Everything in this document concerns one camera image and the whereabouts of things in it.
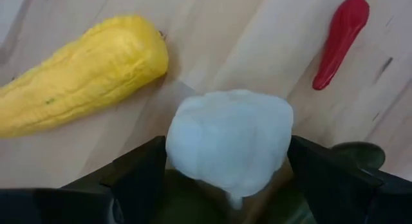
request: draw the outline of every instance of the green object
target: green object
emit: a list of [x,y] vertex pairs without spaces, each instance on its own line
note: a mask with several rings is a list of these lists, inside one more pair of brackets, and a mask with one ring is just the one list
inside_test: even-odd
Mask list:
[[[348,142],[332,147],[332,151],[351,158],[353,163],[379,169],[385,162],[385,152],[366,142]],[[282,186],[271,198],[259,223],[316,224],[303,192],[294,179]]]
[[151,224],[228,223],[221,211],[198,184],[175,170],[166,170],[164,194]]

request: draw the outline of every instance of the wooden table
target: wooden table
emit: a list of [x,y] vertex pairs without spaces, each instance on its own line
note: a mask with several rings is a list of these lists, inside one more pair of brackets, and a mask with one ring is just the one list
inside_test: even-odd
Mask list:
[[64,185],[165,135],[185,97],[235,88],[286,98],[296,135],[327,147],[354,140],[381,145],[383,169],[412,180],[412,0],[367,0],[367,27],[332,83],[314,91],[328,24],[342,1],[32,0],[3,59],[1,85],[114,15],[151,20],[167,35],[171,65],[165,78],[117,106],[0,140],[0,187]]

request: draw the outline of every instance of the red pepper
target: red pepper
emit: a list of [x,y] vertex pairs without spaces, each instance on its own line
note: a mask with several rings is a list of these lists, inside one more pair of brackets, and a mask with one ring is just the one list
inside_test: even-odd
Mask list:
[[338,7],[330,24],[319,71],[312,84],[314,89],[321,90],[329,85],[368,17],[369,4],[366,0],[345,0]]

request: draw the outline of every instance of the wooden surface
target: wooden surface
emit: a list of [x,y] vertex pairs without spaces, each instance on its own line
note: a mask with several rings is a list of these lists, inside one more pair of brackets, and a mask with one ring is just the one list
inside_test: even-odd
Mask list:
[[31,0],[0,0],[0,64],[13,52]]
[[32,0],[13,53],[2,59],[0,85],[122,14],[143,15],[166,34],[171,65],[166,77],[117,106],[0,140],[0,187],[60,187],[165,135],[185,97],[234,88],[286,98],[294,134],[327,147],[380,144],[384,170],[412,180],[412,0],[367,0],[367,26],[330,86],[314,91],[328,23],[342,1]]

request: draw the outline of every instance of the yellow squash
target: yellow squash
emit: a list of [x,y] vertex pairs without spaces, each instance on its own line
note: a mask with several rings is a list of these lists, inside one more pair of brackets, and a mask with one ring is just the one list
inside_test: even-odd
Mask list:
[[114,104],[167,71],[166,45],[139,16],[88,30],[0,89],[0,137],[49,129]]

